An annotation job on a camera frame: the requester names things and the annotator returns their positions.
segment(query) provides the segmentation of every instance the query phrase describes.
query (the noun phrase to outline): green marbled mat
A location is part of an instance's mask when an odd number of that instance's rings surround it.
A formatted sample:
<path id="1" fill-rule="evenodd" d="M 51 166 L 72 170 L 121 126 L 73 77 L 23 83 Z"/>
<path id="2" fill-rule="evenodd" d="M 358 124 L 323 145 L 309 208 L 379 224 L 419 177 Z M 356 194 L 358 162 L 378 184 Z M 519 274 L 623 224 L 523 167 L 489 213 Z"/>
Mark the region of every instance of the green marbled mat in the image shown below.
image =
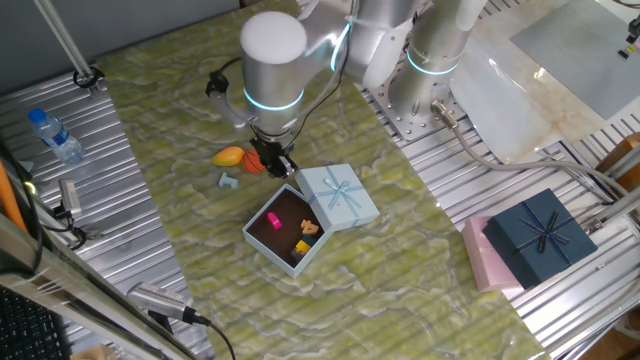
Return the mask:
<path id="1" fill-rule="evenodd" d="M 310 117 L 293 158 L 351 164 L 380 217 L 334 234 L 296 280 L 244 241 L 241 228 L 283 181 L 210 162 L 229 145 L 249 149 L 251 134 L 235 133 L 204 89 L 240 55 L 242 24 L 265 10 L 299 12 L 268 0 L 98 62 L 196 307 L 238 359 L 546 358 L 501 293 L 476 291 L 460 234 L 349 81 Z M 243 102 L 241 66 L 227 75 Z M 328 77 L 307 87 L 307 102 Z M 224 171 L 238 190 L 217 186 Z"/>

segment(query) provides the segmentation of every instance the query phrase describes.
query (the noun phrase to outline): water bottle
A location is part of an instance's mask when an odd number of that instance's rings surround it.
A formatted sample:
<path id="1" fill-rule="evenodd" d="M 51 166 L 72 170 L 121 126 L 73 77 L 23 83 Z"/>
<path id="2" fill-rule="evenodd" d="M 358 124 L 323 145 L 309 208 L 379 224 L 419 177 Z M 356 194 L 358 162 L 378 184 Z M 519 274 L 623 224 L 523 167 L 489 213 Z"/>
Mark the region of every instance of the water bottle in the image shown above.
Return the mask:
<path id="1" fill-rule="evenodd" d="M 84 151 L 80 142 L 69 135 L 69 130 L 55 116 L 47 115 L 42 109 L 29 112 L 33 133 L 51 148 L 54 154 L 65 164 L 73 165 L 82 160 Z"/>

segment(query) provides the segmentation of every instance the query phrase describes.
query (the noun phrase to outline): light blue ribbon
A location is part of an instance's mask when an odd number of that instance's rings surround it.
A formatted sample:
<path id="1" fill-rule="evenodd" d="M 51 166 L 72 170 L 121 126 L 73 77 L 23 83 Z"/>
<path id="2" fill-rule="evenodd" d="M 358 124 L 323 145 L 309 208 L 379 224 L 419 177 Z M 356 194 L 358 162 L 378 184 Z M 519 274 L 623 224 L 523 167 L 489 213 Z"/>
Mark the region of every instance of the light blue ribbon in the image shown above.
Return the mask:
<path id="1" fill-rule="evenodd" d="M 326 169 L 331 179 L 325 178 L 323 181 L 331 189 L 331 191 L 324 191 L 313 194 L 311 199 L 309 199 L 309 205 L 311 205 L 319 197 L 333 196 L 333 199 L 331 199 L 331 202 L 329 203 L 329 210 L 333 210 L 333 208 L 336 206 L 336 203 L 342 196 L 342 198 L 344 198 L 344 201 L 347 203 L 347 206 L 349 206 L 349 209 L 351 209 L 351 212 L 356 217 L 356 220 L 353 222 L 353 225 L 351 225 L 351 227 L 356 226 L 356 224 L 360 220 L 360 215 L 358 215 L 358 212 L 356 211 L 354 206 L 358 207 L 358 209 L 362 209 L 362 206 L 360 206 L 360 204 L 358 204 L 358 202 L 351 195 L 349 195 L 349 193 L 352 191 L 364 190 L 364 187 L 351 187 L 348 181 L 343 181 L 338 186 L 338 179 L 336 179 L 335 175 L 333 175 L 331 169 L 328 166 L 326 167 Z"/>

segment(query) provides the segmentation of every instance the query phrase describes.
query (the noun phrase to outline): keyboard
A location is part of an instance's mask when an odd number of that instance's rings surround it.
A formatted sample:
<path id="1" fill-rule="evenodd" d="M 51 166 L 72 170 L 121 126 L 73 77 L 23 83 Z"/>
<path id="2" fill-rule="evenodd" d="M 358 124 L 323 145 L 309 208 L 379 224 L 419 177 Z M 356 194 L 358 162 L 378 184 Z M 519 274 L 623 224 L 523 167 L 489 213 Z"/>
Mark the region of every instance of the keyboard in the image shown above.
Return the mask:
<path id="1" fill-rule="evenodd" d="M 68 360 L 62 318 L 0 287 L 0 359 Z"/>

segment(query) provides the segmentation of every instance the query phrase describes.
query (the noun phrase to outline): orange tube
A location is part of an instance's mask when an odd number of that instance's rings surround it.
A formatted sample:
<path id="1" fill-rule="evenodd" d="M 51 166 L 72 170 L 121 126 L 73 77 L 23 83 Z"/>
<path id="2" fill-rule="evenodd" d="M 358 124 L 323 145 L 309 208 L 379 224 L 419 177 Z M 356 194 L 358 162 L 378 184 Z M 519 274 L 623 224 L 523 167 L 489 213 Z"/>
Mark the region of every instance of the orange tube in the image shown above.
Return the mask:
<path id="1" fill-rule="evenodd" d="M 24 220 L 22 220 L 18 202 L 13 194 L 13 189 L 11 188 L 11 183 L 9 182 L 7 172 L 4 170 L 2 161 L 0 161 L 0 196 L 2 197 L 2 204 L 4 205 L 9 220 L 13 221 L 14 224 L 28 234 L 29 231 L 27 231 L 27 226 L 24 224 Z"/>

